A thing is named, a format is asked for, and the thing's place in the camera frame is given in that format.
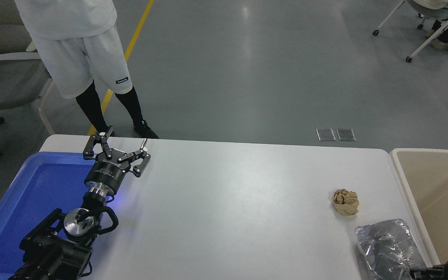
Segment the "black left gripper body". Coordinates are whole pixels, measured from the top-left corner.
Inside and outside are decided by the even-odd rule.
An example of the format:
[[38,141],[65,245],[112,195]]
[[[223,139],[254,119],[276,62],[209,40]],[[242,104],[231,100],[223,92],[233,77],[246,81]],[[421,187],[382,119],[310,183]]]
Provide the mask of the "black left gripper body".
[[84,184],[91,187],[93,183],[102,183],[110,192],[117,192],[131,165],[124,161],[119,163],[119,158],[127,153],[112,149],[112,157],[108,158],[105,152],[96,155],[95,163],[87,174]]

